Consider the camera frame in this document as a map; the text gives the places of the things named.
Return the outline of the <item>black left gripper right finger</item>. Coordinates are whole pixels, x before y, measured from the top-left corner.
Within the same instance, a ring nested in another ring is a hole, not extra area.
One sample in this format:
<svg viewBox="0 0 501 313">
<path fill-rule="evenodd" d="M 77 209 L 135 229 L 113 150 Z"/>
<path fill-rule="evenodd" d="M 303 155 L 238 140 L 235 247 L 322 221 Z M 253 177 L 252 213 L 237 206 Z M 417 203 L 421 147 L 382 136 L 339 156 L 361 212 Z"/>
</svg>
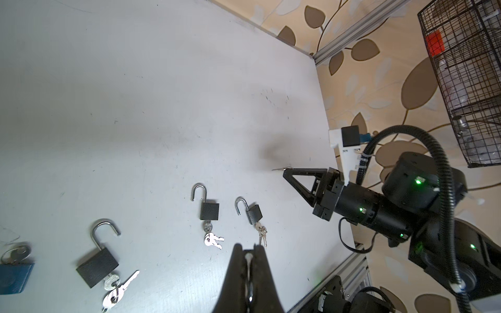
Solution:
<svg viewBox="0 0 501 313">
<path fill-rule="evenodd" d="M 265 248 L 255 245 L 252 250 L 253 304 L 250 312 L 284 312 L 275 287 Z"/>
</svg>

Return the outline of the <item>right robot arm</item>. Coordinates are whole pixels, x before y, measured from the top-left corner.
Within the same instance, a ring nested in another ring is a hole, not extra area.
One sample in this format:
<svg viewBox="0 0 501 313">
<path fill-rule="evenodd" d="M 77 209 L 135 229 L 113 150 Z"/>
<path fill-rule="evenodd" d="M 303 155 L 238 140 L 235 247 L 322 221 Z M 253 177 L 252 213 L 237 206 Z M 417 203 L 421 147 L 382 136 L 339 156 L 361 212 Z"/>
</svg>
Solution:
<svg viewBox="0 0 501 313">
<path fill-rule="evenodd" d="M 441 213 L 438 170 L 432 157 L 404 152 L 377 193 L 329 169 L 286 169 L 286 181 L 329 221 L 334 213 L 386 237 L 390 247 L 410 242 L 408 259 L 450 292 L 470 301 L 500 295 L 500 247 L 461 220 Z"/>
</svg>

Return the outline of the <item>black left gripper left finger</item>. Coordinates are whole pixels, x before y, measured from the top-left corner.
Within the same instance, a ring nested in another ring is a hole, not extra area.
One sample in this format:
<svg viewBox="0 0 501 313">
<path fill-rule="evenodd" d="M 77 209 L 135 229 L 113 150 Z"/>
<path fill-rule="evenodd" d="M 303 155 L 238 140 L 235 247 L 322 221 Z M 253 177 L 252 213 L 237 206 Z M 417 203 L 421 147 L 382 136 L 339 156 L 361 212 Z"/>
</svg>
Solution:
<svg viewBox="0 0 501 313">
<path fill-rule="evenodd" d="M 247 312 L 245 302 L 245 279 L 247 276 L 247 262 L 241 244 L 235 244 L 219 298 L 213 312 Z"/>
</svg>

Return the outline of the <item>small black padlock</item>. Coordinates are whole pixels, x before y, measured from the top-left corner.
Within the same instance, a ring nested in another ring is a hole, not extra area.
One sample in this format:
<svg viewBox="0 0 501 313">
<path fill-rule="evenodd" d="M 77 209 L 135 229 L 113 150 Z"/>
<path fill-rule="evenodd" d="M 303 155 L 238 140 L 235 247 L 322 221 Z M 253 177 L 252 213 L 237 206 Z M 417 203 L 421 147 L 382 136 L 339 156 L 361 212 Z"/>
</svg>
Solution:
<svg viewBox="0 0 501 313">
<path fill-rule="evenodd" d="M 249 206 L 247 201 L 243 197 L 238 197 L 235 201 L 235 208 L 237 214 L 240 216 L 241 211 L 239 204 L 242 203 L 245 207 L 245 213 L 248 218 L 248 221 L 251 225 L 256 225 L 262 219 L 262 211 L 260 210 L 259 205 L 254 204 L 253 206 Z"/>
</svg>

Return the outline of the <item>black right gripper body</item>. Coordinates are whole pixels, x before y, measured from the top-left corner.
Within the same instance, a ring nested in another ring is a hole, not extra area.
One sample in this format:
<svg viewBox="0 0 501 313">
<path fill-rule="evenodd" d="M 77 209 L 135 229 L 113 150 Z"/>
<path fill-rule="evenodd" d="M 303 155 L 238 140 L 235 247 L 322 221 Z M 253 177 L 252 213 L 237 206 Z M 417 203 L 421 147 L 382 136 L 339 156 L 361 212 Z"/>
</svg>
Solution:
<svg viewBox="0 0 501 313">
<path fill-rule="evenodd" d="M 361 224 L 393 241 L 406 241 L 415 230 L 415 216 L 391 203 L 383 194 L 341 180 L 333 168 L 322 172 L 313 215 L 331 220 L 336 213 L 352 224 Z"/>
</svg>

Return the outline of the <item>small padlock key bunch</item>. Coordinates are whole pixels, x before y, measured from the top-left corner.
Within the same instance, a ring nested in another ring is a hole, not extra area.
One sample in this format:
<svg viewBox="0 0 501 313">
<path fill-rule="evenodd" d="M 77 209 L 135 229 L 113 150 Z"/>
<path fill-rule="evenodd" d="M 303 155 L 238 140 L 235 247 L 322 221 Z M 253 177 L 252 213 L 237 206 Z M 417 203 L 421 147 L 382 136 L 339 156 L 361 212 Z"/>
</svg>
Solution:
<svg viewBox="0 0 501 313">
<path fill-rule="evenodd" d="M 260 222 L 257 222 L 254 227 L 258 231 L 259 234 L 259 239 L 258 239 L 258 244 L 264 246 L 265 248 L 267 247 L 267 229 L 264 225 L 262 225 Z"/>
</svg>

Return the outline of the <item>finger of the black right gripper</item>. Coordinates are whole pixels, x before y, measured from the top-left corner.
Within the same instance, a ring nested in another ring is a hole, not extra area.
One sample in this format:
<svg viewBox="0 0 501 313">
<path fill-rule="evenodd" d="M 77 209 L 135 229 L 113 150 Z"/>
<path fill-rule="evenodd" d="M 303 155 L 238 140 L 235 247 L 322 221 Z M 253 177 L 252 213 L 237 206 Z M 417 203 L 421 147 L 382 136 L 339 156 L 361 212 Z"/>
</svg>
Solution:
<svg viewBox="0 0 501 313">
<path fill-rule="evenodd" d="M 312 177 L 312 187 L 308 189 L 296 179 L 296 176 Z M 314 207 L 323 197 L 328 177 L 327 169 L 319 168 L 286 168 L 283 170 L 283 178 L 301 195 L 301 197 Z"/>
</svg>

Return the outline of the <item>smallest black padlock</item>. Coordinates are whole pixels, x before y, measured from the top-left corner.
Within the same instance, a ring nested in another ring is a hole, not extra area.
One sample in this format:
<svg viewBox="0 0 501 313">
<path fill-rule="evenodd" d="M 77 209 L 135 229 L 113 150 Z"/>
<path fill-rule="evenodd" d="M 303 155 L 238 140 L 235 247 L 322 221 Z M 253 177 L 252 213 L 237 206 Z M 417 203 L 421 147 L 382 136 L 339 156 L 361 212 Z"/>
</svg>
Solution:
<svg viewBox="0 0 501 313">
<path fill-rule="evenodd" d="M 245 302 L 247 312 L 251 311 L 254 297 L 254 286 L 253 286 L 253 276 L 252 276 L 252 264 L 253 264 L 253 254 L 248 252 L 245 254 L 245 260 L 247 262 L 246 270 L 247 276 L 245 279 Z"/>
</svg>

